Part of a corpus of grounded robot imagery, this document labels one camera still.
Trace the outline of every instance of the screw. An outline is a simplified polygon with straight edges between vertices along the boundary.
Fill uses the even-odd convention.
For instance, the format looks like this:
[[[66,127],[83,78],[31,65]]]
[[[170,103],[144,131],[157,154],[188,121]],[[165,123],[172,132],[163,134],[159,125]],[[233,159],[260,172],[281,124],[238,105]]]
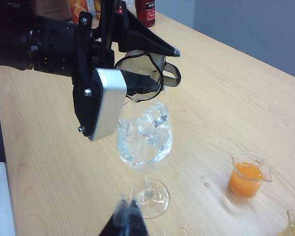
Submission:
[[[88,21],[87,18],[83,17],[83,18],[81,19],[81,23],[82,23],[83,26],[86,26],[86,25],[89,23],[89,21]]]
[[[84,90],[84,96],[85,97],[91,97],[92,96],[92,91],[90,90],[90,88],[87,88]]]
[[[84,128],[84,126],[80,126],[80,127],[78,128],[78,130],[79,130],[79,132],[81,133],[81,132],[84,132],[85,128]]]

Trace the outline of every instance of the glass base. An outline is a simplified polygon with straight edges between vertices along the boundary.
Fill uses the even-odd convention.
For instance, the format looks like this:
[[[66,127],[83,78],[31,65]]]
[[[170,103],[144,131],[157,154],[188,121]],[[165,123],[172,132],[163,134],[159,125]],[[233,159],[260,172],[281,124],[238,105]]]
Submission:
[[[142,217],[151,219],[166,211],[169,195],[162,183],[151,179],[148,181],[148,188],[145,180],[134,185],[129,194],[129,200],[132,199],[137,201]]]

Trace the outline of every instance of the red bottle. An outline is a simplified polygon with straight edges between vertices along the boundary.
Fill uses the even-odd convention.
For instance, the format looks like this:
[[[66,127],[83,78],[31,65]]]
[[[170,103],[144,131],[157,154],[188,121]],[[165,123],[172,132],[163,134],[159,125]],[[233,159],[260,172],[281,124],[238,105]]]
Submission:
[[[155,0],[136,0],[137,18],[147,27],[155,24]]]

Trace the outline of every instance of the wooden table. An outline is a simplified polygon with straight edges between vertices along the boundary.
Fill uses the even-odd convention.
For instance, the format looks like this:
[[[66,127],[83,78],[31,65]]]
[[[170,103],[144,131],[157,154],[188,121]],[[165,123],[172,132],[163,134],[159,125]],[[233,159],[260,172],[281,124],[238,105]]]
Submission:
[[[295,210],[295,77],[161,14],[151,29],[181,50],[168,61],[182,82],[159,96],[175,143],[169,164],[152,176],[167,186],[170,205],[146,220],[150,235],[278,235],[286,210]],[[20,236],[98,235],[122,194],[143,178],[120,161],[114,135],[90,142],[77,132],[71,93],[70,78],[0,67]],[[230,154],[241,150],[272,166],[273,183],[252,199],[228,190]]]

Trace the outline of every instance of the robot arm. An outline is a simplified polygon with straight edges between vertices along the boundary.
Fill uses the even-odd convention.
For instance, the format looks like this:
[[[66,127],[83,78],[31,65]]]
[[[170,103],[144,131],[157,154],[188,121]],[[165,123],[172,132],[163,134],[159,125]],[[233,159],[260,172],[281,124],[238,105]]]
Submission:
[[[180,56],[176,48],[139,22],[125,2],[121,2],[122,14],[116,13],[120,0],[101,1],[101,20],[96,29],[91,28],[89,13],[81,12],[74,25],[37,16],[32,4],[32,0],[0,0],[0,65],[72,77],[79,130],[90,140],[112,133],[122,104],[115,104],[116,109],[107,106],[127,94],[127,78],[109,70],[115,64],[112,42],[118,43],[121,52],[139,49]]]

